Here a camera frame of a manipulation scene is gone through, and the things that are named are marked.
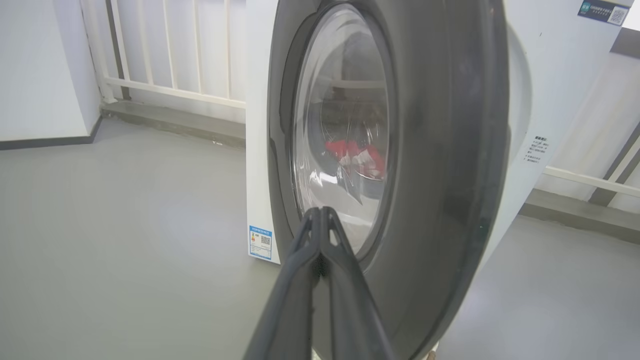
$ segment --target sticker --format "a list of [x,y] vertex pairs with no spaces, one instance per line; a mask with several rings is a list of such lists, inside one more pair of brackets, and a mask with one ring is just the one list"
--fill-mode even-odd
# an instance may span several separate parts
[[589,19],[608,22],[617,26],[622,26],[622,23],[627,17],[629,7],[609,3],[601,0],[588,0],[582,3],[578,16],[588,17]]
[[547,153],[548,148],[549,142],[547,141],[547,138],[536,136],[536,138],[531,142],[531,145],[527,149],[527,153],[524,156],[524,161],[534,164],[539,163],[542,156]]
[[271,260],[271,231],[255,226],[249,227],[249,250],[251,255]]

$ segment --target front-load washing machine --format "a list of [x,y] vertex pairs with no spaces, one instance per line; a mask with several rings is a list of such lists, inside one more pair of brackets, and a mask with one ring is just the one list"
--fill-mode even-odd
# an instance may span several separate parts
[[[249,255],[281,263],[306,209],[333,207],[396,354],[423,356],[549,161],[631,0],[592,3],[249,0]],[[323,359],[327,293],[314,292]]]

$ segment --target white wall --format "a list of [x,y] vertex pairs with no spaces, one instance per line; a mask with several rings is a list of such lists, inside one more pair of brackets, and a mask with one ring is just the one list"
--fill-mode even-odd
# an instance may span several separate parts
[[[92,1],[98,17],[99,36],[104,47],[109,76],[118,78],[115,55],[104,0]],[[225,12],[223,0],[197,0],[200,22],[200,49],[203,93],[227,97],[225,48]],[[155,85],[171,87],[169,55],[165,35],[163,2],[143,0],[144,29],[150,55],[152,76]],[[129,74],[131,80],[147,82],[141,46],[138,2],[119,0],[118,12]],[[192,0],[167,0],[167,21],[173,53],[173,69],[177,88],[198,91],[196,72],[195,22]],[[246,78],[246,3],[245,0],[230,2],[230,55],[231,98],[243,101]],[[118,86],[114,96],[122,98]],[[244,110],[208,102],[183,99],[144,90],[130,89],[131,99],[136,102],[166,106],[178,110],[198,113],[244,123]]]
[[[550,166],[603,178],[640,121],[640,60],[609,53]],[[640,187],[640,170],[626,182]],[[589,200],[594,186],[542,175],[536,188]],[[610,207],[640,213],[640,199],[616,195]]]
[[0,1],[0,141],[86,136],[52,0]]
[[636,1],[625,19],[625,23],[622,24],[624,28],[640,31],[640,2]]
[[91,133],[100,117],[100,92],[80,0],[54,0],[53,5],[84,126]]

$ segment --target glass door window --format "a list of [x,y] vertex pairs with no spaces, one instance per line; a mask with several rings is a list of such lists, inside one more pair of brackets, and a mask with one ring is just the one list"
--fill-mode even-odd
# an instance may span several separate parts
[[387,107],[371,30],[351,5],[334,6],[316,26],[300,72],[292,166],[300,211],[333,207],[356,255],[384,190]]

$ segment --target gray floor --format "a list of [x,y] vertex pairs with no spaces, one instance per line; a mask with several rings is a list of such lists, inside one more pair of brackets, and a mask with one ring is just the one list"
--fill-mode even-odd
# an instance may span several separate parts
[[[114,120],[0,152],[0,359],[239,359],[278,267],[246,255],[244,152]],[[640,247],[519,218],[438,360],[640,354]]]
[[106,120],[0,152],[0,359],[239,359],[278,267],[246,255],[244,151]]
[[517,218],[438,360],[640,358],[640,246]]

